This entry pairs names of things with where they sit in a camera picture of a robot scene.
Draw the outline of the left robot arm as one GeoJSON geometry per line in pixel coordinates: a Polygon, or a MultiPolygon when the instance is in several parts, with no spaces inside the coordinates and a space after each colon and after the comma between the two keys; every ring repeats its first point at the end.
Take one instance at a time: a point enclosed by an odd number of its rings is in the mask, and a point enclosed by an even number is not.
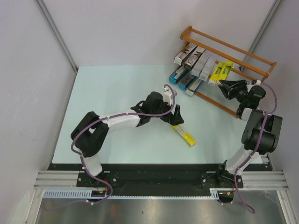
{"type": "Polygon", "coordinates": [[[165,88],[162,94],[151,92],[127,112],[101,118],[91,111],[82,118],[71,133],[71,150],[80,156],[83,169],[88,173],[87,181],[92,186],[97,187],[103,182],[99,154],[109,133],[143,126],[152,118],[159,118],[172,126],[184,123],[180,105],[175,104],[176,96],[176,91],[165,88]]]}

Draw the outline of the lilac text-side toothpaste box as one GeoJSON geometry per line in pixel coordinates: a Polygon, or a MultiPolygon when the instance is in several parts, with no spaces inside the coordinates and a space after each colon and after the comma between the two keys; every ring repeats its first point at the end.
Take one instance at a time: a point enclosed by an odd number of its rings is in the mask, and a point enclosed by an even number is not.
{"type": "Polygon", "coordinates": [[[198,59],[198,61],[196,62],[195,66],[193,67],[193,69],[191,70],[191,74],[193,76],[198,77],[200,72],[202,71],[203,67],[205,66],[207,60],[209,59],[210,54],[207,52],[204,52],[198,59]]]}

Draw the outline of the silver black R&O charcoal box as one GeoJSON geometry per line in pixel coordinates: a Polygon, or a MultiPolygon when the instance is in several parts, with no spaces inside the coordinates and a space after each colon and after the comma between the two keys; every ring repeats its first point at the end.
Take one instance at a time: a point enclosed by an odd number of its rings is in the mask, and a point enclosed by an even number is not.
{"type": "Polygon", "coordinates": [[[190,42],[175,56],[174,63],[177,65],[182,65],[187,56],[190,55],[196,47],[196,44],[190,42]]]}

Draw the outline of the lilac Protefix toothpaste box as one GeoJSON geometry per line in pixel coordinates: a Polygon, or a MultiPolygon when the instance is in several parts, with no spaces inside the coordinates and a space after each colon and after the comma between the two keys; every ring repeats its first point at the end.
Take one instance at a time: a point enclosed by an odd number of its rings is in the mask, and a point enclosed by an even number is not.
{"type": "Polygon", "coordinates": [[[216,59],[214,57],[209,57],[208,60],[206,61],[200,75],[199,78],[203,81],[207,81],[208,77],[215,65],[216,59]]]}

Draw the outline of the yellow Curaprox box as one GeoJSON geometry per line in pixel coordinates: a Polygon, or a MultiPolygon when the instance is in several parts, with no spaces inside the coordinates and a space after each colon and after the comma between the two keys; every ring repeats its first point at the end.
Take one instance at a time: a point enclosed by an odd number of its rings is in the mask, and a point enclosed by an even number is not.
{"type": "Polygon", "coordinates": [[[184,141],[190,147],[193,147],[196,144],[196,140],[180,125],[172,126],[172,128],[184,139],[184,141]]]}
{"type": "Polygon", "coordinates": [[[213,70],[213,73],[211,74],[208,83],[211,85],[216,85],[217,84],[217,79],[221,73],[221,70],[224,66],[224,63],[218,62],[215,69],[213,70]]]}
{"type": "Polygon", "coordinates": [[[221,73],[217,79],[217,81],[219,82],[220,80],[226,80],[231,69],[233,68],[233,65],[234,63],[230,60],[227,60],[225,63],[224,63],[224,66],[221,70],[221,73]]]}

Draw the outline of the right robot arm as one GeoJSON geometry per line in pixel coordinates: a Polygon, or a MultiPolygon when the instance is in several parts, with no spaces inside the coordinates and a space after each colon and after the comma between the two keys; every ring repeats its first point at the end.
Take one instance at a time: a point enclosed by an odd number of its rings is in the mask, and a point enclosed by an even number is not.
{"type": "Polygon", "coordinates": [[[236,115],[247,122],[242,134],[240,149],[221,164],[215,174],[216,183],[222,188],[237,186],[243,170],[256,158],[272,153],[278,145],[282,117],[258,108],[266,96],[261,81],[220,80],[219,88],[228,100],[236,99],[239,107],[236,115]]]}

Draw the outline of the blue toothpaste box with barcode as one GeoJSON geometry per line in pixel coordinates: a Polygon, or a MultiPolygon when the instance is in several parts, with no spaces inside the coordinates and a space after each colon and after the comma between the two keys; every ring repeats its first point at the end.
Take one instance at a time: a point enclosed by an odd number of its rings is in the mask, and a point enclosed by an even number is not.
{"type": "Polygon", "coordinates": [[[184,66],[181,66],[170,75],[169,81],[173,84],[176,84],[188,72],[188,69],[184,68],[184,66]]]}

